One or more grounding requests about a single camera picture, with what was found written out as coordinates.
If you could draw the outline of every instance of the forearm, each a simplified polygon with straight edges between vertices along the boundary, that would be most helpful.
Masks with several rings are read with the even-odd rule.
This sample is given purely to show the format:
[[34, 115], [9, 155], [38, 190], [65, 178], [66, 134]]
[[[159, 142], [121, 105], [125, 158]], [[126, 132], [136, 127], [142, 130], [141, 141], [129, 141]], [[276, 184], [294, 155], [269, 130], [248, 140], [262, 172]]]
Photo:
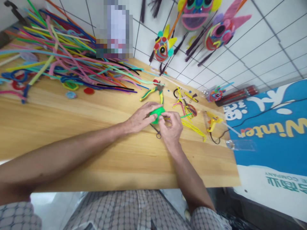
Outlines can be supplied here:
[[172, 155], [178, 186], [188, 203], [190, 212], [192, 213], [197, 207], [201, 206], [215, 211], [202, 179], [189, 162], [181, 145], [179, 143], [174, 144], [169, 146], [168, 149]]
[[51, 143], [0, 166], [0, 183], [29, 191], [72, 171], [127, 133], [122, 123]]

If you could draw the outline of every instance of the plaid shirt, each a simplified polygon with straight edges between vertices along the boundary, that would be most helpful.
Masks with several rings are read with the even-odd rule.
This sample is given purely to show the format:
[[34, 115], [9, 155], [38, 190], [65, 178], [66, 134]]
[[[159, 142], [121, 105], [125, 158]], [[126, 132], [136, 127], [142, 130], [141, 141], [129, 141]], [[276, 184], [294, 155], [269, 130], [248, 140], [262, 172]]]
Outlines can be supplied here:
[[[38, 230], [41, 219], [30, 202], [0, 206], [0, 230]], [[185, 221], [158, 190], [89, 192], [65, 230], [92, 229], [231, 229], [228, 221], [205, 207]]]

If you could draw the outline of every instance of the wooden table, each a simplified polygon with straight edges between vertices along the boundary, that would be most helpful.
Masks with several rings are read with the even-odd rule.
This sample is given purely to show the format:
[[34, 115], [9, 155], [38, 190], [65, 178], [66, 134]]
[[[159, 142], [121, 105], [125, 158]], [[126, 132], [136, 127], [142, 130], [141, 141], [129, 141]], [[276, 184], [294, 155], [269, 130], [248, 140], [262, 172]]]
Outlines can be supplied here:
[[[129, 62], [150, 71], [150, 66], [136, 59], [130, 59]], [[16, 60], [0, 67], [0, 72], [21, 63], [22, 60]], [[140, 76], [146, 80], [154, 79], [146, 73], [141, 73]], [[163, 90], [164, 108], [172, 111], [173, 104], [176, 103], [173, 96], [176, 86], [162, 77], [158, 79], [166, 84]], [[192, 94], [196, 92], [189, 86], [184, 87], [192, 90]], [[0, 85], [0, 90], [7, 88], [6, 83]], [[146, 101], [160, 101], [159, 94], [155, 92], [144, 102], [140, 102], [139, 99], [146, 89], [137, 90], [137, 94], [131, 95], [111, 90], [87, 95], [83, 89], [82, 86], [76, 91], [77, 99], [69, 100], [65, 96], [67, 89], [63, 88], [58, 80], [41, 77], [30, 89], [27, 104], [21, 104], [17, 96], [0, 95], [0, 161], [10, 160], [54, 141], [123, 122]], [[207, 187], [239, 186], [240, 179], [233, 152], [226, 147], [224, 139], [216, 145], [206, 132], [208, 123], [205, 124], [205, 121], [209, 119], [203, 116], [203, 111], [213, 111], [224, 117], [223, 108], [218, 108], [203, 98], [198, 99], [199, 103], [192, 102], [198, 111], [198, 116], [192, 121], [207, 135], [207, 141], [203, 143], [201, 136], [184, 126], [180, 139], [182, 148]], [[182, 114], [180, 106], [174, 110]], [[224, 130], [223, 125], [217, 124], [213, 137], [216, 139]], [[138, 134], [129, 135], [113, 143], [78, 169], [41, 187], [39, 191], [177, 187], [171, 157], [163, 141], [157, 139], [154, 129], [148, 126]]]

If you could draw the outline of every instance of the felt mask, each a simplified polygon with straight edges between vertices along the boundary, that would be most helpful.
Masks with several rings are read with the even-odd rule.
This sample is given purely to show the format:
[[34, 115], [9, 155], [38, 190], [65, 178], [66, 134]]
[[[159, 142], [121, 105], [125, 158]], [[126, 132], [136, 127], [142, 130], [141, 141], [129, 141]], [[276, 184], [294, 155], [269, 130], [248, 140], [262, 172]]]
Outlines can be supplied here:
[[169, 36], [169, 25], [166, 26], [164, 32], [160, 31], [158, 37], [156, 38], [156, 43], [154, 45], [154, 55], [159, 62], [167, 60], [174, 54], [174, 49], [172, 48], [177, 38], [167, 39]]
[[[178, 3], [178, 12], [184, 7], [186, 0]], [[182, 24], [189, 30], [194, 31], [201, 27], [211, 12], [217, 11], [222, 0], [187, 0], [182, 15]]]
[[216, 50], [227, 45], [236, 29], [252, 17], [252, 15], [246, 15], [234, 18], [241, 2], [242, 0], [235, 0], [225, 14], [221, 13], [216, 16], [204, 37], [204, 45], [208, 50]]

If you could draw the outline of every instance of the craft mask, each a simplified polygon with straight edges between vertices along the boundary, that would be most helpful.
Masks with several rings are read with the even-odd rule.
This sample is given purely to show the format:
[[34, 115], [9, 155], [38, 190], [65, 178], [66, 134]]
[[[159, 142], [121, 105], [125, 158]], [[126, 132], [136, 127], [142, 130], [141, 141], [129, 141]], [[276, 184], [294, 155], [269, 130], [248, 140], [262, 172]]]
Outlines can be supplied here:
[[163, 62], [171, 57], [174, 53], [172, 48], [177, 38], [167, 39], [169, 36], [169, 25], [166, 26], [164, 32], [159, 31], [158, 37], [156, 38], [156, 44], [154, 45], [154, 55], [159, 62]]
[[208, 50], [216, 50], [226, 45], [233, 38], [233, 35], [240, 26], [248, 21], [252, 15], [234, 18], [242, 0], [235, 0], [225, 14], [216, 16], [213, 26], [207, 31], [204, 37], [204, 45]]
[[[186, 0], [178, 3], [178, 12], [184, 7]], [[197, 30], [201, 27], [211, 12], [217, 11], [222, 0], [187, 0], [182, 15], [182, 24], [189, 31]]]

